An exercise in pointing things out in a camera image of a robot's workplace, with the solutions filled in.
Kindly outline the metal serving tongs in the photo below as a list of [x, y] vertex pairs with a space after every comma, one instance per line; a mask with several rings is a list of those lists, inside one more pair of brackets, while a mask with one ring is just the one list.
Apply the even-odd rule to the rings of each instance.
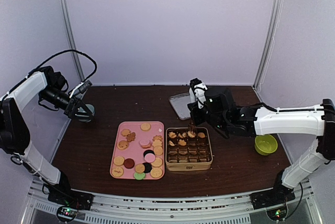
[[193, 122], [193, 120], [191, 119], [189, 124], [188, 124], [188, 130], [187, 132], [189, 132], [192, 135], [196, 135], [197, 134], [197, 128]]

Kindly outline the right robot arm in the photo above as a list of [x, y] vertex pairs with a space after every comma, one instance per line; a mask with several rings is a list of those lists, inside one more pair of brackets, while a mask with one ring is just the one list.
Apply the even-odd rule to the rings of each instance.
[[315, 136], [308, 150], [277, 175], [274, 187], [267, 191], [272, 203], [279, 204], [303, 179], [322, 164], [334, 160], [334, 104], [300, 108], [273, 108], [265, 103], [238, 106], [227, 87], [207, 88], [204, 83], [189, 88], [187, 105], [195, 125], [208, 123], [223, 138], [230, 135], [256, 137], [271, 134]]

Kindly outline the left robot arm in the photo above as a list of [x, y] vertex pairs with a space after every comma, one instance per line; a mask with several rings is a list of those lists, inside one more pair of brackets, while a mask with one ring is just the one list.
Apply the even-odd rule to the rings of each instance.
[[90, 81], [80, 83], [70, 94], [63, 88], [67, 80], [51, 66], [37, 67], [1, 98], [1, 149], [10, 154], [13, 163], [23, 165], [39, 177], [49, 190], [48, 200], [58, 204], [89, 203], [93, 196], [71, 189], [64, 172], [54, 167], [32, 143], [29, 129], [21, 112], [38, 96], [39, 101], [51, 103], [54, 111], [63, 110], [70, 119], [90, 122], [95, 108], [81, 99]]

